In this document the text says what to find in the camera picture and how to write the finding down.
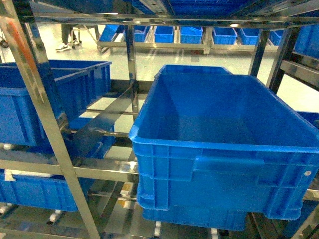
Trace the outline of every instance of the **white roller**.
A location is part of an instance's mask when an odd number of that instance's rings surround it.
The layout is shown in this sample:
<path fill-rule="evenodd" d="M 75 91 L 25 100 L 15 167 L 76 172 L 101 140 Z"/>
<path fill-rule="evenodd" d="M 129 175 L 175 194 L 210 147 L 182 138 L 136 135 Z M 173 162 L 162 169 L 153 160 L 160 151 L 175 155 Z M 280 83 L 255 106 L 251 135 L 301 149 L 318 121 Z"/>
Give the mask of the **white roller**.
<path fill-rule="evenodd" d="M 5 214 L 13 207 L 12 203 L 8 203 L 7 205 L 0 208 L 0 213 Z"/>

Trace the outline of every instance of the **crate rim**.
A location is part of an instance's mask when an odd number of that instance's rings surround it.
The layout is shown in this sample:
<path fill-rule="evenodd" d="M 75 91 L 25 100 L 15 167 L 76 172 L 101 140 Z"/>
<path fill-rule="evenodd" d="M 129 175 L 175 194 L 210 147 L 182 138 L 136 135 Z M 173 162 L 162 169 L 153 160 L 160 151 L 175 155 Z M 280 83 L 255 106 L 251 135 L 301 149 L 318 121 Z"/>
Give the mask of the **crate rim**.
<path fill-rule="evenodd" d="M 163 73 L 163 70 L 165 69 L 165 67 L 167 66 L 184 66 L 184 67 L 217 67 L 217 68 L 222 68 L 223 70 L 225 70 L 227 73 L 233 75 L 233 73 L 231 73 L 228 69 L 226 69 L 225 67 L 222 67 L 222 66 L 197 66 L 197 65 L 178 65 L 178 64 L 166 64 L 166 65 L 163 65 L 163 67 L 154 75 L 154 78 L 160 76 L 160 74 L 164 74 Z"/>
<path fill-rule="evenodd" d="M 299 115 L 295 110 L 288 106 L 283 100 L 281 100 L 277 95 L 275 95 L 270 89 L 265 88 L 264 84 L 258 80 L 256 77 L 249 75 L 230 75 L 229 77 L 245 77 L 245 78 L 254 78 L 257 84 L 262 85 L 262 89 L 266 92 L 271 93 L 271 97 L 279 101 L 281 104 L 285 105 L 290 109 L 290 114 L 293 117 L 299 118 L 304 123 L 306 123 L 313 135 L 317 135 L 319 142 L 319 131 L 312 124 L 306 121 L 301 115 Z M 212 142 L 193 142 L 193 141 L 183 141 L 183 140 L 166 140 L 166 139 L 149 139 L 142 138 L 138 136 L 138 130 L 141 127 L 145 112 L 151 102 L 151 99 L 154 95 L 156 85 L 160 79 L 160 75 L 155 77 L 152 86 L 149 90 L 149 93 L 141 107 L 141 110 L 129 132 L 129 138 L 132 142 L 144 145 L 162 145 L 162 146 L 173 146 L 173 147 L 183 147 L 183 148 L 205 148 L 205 149 L 215 149 L 215 150 L 232 150 L 232 151 L 258 151 L 258 152 L 285 152 L 285 153 L 318 153 L 319 147 L 294 147 L 294 146 L 277 146 L 277 145 L 252 145 L 252 144 L 229 144 L 229 143 L 212 143 Z"/>

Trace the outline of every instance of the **crate handle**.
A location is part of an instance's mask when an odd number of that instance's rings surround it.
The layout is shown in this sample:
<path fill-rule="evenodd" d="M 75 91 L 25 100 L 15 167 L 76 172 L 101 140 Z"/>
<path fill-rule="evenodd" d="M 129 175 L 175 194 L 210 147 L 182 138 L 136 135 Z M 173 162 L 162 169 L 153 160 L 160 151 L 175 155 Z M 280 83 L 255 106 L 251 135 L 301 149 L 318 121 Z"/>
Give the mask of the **crate handle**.
<path fill-rule="evenodd" d="M 199 156 L 194 171 L 258 176 L 264 164 L 262 159 Z"/>

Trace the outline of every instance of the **blue plastic crate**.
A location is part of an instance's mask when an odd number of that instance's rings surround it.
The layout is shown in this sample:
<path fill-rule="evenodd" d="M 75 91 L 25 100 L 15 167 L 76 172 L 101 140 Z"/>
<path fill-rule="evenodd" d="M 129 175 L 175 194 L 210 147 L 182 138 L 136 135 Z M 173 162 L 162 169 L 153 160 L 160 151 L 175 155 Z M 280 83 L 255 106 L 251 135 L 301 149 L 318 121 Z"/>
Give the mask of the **blue plastic crate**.
<path fill-rule="evenodd" d="M 143 3 L 141 3 L 139 0 L 131 0 L 132 6 L 136 9 L 140 10 L 144 14 L 150 14 L 154 15 L 154 13 L 149 10 Z"/>
<path fill-rule="evenodd" d="M 301 28 L 295 51 L 314 58 L 319 58 L 319 25 L 304 26 Z"/>
<path fill-rule="evenodd" d="M 180 29 L 181 43 L 200 44 L 202 36 L 202 27 L 182 26 Z"/>
<path fill-rule="evenodd" d="M 174 27 L 157 26 L 154 36 L 155 36 L 155 42 L 174 43 Z"/>
<path fill-rule="evenodd" d="M 103 137 L 87 157 L 103 159 L 113 143 L 113 137 Z M 33 148 L 30 152 L 53 154 L 52 149 L 46 144 Z M 0 202 L 68 212 L 77 211 L 72 193 L 63 176 L 44 178 L 14 175 L 16 180 L 14 182 L 5 181 L 4 176 L 4 170 L 0 169 Z M 94 181 L 94 179 L 79 178 L 85 196 Z"/>
<path fill-rule="evenodd" d="M 283 33 L 283 30 L 270 32 L 269 39 L 275 46 L 279 46 Z"/>
<path fill-rule="evenodd" d="M 41 2 L 61 8 L 66 8 L 75 12 L 88 14 L 113 12 L 113 0 L 41 0 Z M 47 13 L 46 6 L 42 5 L 41 8 L 44 8 L 44 12 Z"/>
<path fill-rule="evenodd" d="M 161 74 L 225 74 L 232 75 L 224 67 L 219 66 L 185 66 L 185 65 L 164 65 L 155 77 Z"/>
<path fill-rule="evenodd" d="M 291 238 L 300 226 L 304 223 L 310 213 L 316 208 L 319 202 L 304 200 L 303 207 L 301 208 L 301 216 L 297 220 L 289 221 L 281 235 L 282 238 Z"/>
<path fill-rule="evenodd" d="M 241 28 L 236 29 L 243 45 L 256 45 L 259 39 L 259 29 Z"/>
<path fill-rule="evenodd" d="M 243 221 L 245 221 L 246 214 L 241 211 L 181 206 L 172 207 L 167 211 L 143 209 L 143 217 L 148 220 L 232 231 L 244 229 Z"/>
<path fill-rule="evenodd" d="M 219 45 L 234 45 L 237 33 L 233 28 L 215 27 L 213 30 L 214 43 Z"/>
<path fill-rule="evenodd" d="M 105 25 L 99 41 L 111 41 L 119 25 Z"/>
<path fill-rule="evenodd" d="M 56 69 L 53 74 L 65 112 L 73 120 L 86 110 L 88 72 Z M 45 135 L 19 69 L 2 67 L 0 79 L 0 142 L 37 146 Z"/>
<path fill-rule="evenodd" d="M 145 209 L 293 220 L 319 169 L 319 131 L 251 76 L 159 75 L 129 137 Z"/>
<path fill-rule="evenodd" d="M 314 127 L 319 129 L 319 113 L 317 112 L 304 112 L 297 111 L 305 120 L 311 123 Z"/>
<path fill-rule="evenodd" d="M 145 42 L 145 37 L 149 32 L 150 26 L 134 26 L 134 41 Z"/>
<path fill-rule="evenodd" d="M 88 71 L 89 77 L 85 79 L 84 91 L 88 104 L 109 92 L 111 89 L 110 61 L 78 61 L 78 60 L 49 60 L 53 71 L 58 69 Z M 15 66 L 15 62 L 0 64 L 0 67 Z"/>

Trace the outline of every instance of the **pants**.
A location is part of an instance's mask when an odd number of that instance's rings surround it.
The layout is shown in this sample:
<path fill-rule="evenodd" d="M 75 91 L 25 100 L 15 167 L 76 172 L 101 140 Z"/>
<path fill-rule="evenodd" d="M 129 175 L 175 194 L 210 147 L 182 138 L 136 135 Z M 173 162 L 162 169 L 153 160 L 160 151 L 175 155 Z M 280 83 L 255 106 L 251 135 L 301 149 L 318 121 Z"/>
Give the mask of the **pants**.
<path fill-rule="evenodd" d="M 62 42 L 64 45 L 68 44 L 69 35 L 71 34 L 71 31 L 73 30 L 74 25 L 69 24 L 61 24 L 61 35 L 62 35 Z"/>

